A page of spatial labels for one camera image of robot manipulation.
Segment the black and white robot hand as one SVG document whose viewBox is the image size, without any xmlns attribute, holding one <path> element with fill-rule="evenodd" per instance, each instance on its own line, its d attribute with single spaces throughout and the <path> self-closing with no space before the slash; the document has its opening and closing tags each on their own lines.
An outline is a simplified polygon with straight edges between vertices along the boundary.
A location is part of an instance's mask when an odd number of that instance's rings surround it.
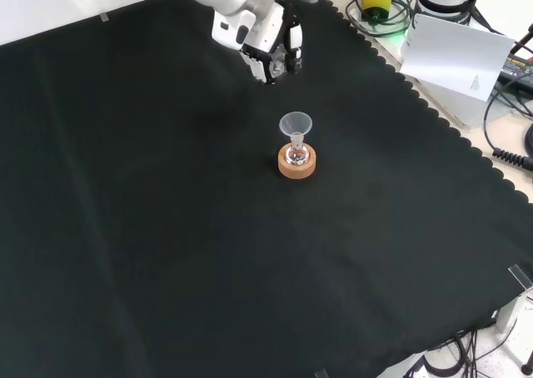
<svg viewBox="0 0 533 378">
<path fill-rule="evenodd" d="M 301 70 L 303 34 L 288 0 L 274 2 L 266 17 L 248 33 L 240 55 L 252 76 L 272 85 Z"/>
</svg>

